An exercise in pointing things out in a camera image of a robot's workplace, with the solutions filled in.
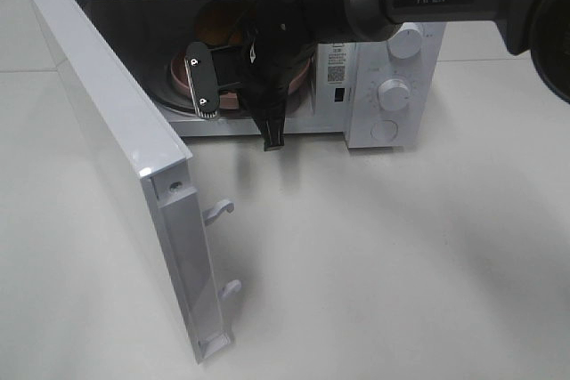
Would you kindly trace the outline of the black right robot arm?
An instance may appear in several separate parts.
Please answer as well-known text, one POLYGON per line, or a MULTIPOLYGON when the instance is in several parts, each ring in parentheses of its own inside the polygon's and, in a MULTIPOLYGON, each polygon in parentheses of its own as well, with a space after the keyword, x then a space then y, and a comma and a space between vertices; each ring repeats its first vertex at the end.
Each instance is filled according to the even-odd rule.
POLYGON ((260 90, 244 98, 266 150, 284 143, 290 79, 318 44, 384 42, 406 23, 491 21, 513 55, 569 97, 569 0, 257 0, 244 52, 260 90))

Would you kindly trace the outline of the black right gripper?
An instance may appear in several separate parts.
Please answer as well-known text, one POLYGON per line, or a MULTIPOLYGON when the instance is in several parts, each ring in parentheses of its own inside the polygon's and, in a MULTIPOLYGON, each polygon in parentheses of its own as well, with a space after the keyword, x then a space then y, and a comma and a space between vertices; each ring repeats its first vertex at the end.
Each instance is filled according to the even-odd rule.
POLYGON ((242 98, 264 151, 284 146, 287 103, 302 84, 316 43, 304 0, 259 0, 248 24, 248 72, 242 98))

